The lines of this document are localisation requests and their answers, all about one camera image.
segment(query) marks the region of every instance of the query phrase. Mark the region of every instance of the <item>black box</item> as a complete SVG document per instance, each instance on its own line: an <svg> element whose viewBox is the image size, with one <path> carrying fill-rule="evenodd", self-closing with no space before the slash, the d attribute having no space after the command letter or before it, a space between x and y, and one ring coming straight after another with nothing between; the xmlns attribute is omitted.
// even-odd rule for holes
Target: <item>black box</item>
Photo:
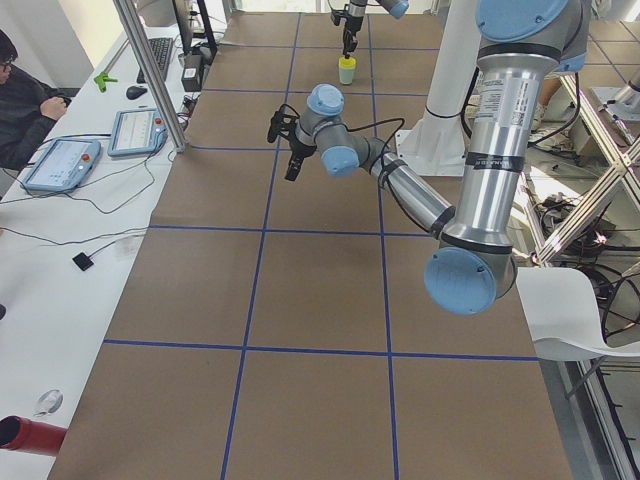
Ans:
<svg viewBox="0 0 640 480"><path fill-rule="evenodd" d="M202 55L190 53L184 58L184 70L182 71L182 86L185 92L199 92L202 90L202 77L204 63Z"/></svg>

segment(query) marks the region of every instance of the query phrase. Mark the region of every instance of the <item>computer mouse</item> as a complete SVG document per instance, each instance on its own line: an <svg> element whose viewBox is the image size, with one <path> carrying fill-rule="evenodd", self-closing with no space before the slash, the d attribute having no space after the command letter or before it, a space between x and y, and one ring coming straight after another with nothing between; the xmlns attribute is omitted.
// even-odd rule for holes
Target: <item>computer mouse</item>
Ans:
<svg viewBox="0 0 640 480"><path fill-rule="evenodd" d="M138 85L132 85L127 88L127 98L129 100L135 100L140 95L144 95L147 93L147 89L144 87L139 87Z"/></svg>

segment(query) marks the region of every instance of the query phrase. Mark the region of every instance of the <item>white table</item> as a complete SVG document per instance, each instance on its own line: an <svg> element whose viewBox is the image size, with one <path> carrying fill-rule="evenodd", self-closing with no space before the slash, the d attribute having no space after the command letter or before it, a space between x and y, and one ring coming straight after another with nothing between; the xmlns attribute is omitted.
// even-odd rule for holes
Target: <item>white table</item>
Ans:
<svg viewBox="0 0 640 480"><path fill-rule="evenodd" d="M148 31L149 37L175 37L176 34L174 27ZM102 71L123 41L124 35L87 80L49 138L110 133L117 111L155 106L150 91L133 101L125 97L127 87L135 83L139 68L130 46L109 72L109 76L119 80L117 83L108 83L107 91L100 93L93 82L93 76ZM166 85L176 111L185 95L181 72L178 49L174 47ZM86 182L140 163L145 158L113 160L106 154L107 143L101 141L101 157ZM148 162L155 177L153 185L110 215L98 212L87 202L64 196L30 199L0 204L0 227L57 242L146 227L171 169L169 157L175 155L172 152L173 144L169 139ZM72 194L90 198L102 209L110 210L150 181L149 173L139 165ZM3 202L25 197L15 182ZM130 235L132 233L67 246L51 246L6 231L0 235L0 303L7 307L5 318L0 320L0 418L19 415L33 419L40 395L58 389L64 395L61 408L39 420L69 425L141 238L118 242L104 249L94 257L95 265L85 272L71 259L80 252L91 254L117 238ZM0 450L0 478L45 479L53 461L53 457Z"/></svg>

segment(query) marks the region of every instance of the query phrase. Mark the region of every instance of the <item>tablet device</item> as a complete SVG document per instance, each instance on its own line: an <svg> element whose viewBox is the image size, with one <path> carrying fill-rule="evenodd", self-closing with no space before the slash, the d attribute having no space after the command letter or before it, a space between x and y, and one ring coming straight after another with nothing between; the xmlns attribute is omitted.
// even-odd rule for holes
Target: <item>tablet device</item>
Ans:
<svg viewBox="0 0 640 480"><path fill-rule="evenodd" d="M155 153L167 139L167 127L155 108L124 110L116 114L107 153L129 157Z"/></svg>
<svg viewBox="0 0 640 480"><path fill-rule="evenodd" d="M56 138L22 182L25 190L64 192L77 187L100 154L97 140Z"/></svg>

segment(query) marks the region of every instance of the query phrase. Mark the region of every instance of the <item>person's hand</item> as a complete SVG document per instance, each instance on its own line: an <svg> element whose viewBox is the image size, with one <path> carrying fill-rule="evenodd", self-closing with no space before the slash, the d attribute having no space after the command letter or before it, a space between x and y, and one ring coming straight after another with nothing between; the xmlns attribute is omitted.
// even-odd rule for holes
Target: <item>person's hand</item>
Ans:
<svg viewBox="0 0 640 480"><path fill-rule="evenodd" d="M57 121L67 113L67 105L61 97L48 98L40 104L40 113Z"/></svg>

